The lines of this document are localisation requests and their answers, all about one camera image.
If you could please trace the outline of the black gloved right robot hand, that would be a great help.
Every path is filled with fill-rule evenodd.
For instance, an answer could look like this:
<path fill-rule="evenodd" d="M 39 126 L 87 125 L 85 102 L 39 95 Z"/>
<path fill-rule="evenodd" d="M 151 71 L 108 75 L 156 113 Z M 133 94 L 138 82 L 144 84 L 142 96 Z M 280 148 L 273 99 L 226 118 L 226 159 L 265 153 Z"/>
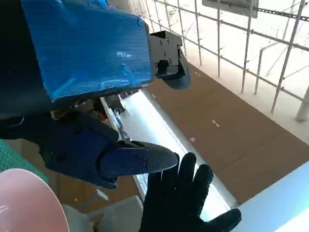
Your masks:
<path fill-rule="evenodd" d="M 175 167 L 149 174 L 141 232 L 230 232 L 241 222 L 237 208 L 208 222 L 201 219 L 213 171 L 207 164 L 195 165 L 196 156 L 189 152 Z"/>

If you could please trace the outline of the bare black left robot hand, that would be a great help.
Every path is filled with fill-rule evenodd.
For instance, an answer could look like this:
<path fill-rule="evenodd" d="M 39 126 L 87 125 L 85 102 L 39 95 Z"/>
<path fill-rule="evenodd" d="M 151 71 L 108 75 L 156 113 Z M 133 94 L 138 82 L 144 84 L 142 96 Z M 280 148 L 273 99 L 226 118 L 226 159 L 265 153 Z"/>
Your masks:
<path fill-rule="evenodd" d="M 138 16 L 94 0 L 0 3 L 0 136 L 40 147 L 47 169 L 106 189 L 121 176 L 178 164 L 171 150 L 122 141 L 73 107 L 156 79 L 191 84 L 178 35 L 149 32 Z"/>

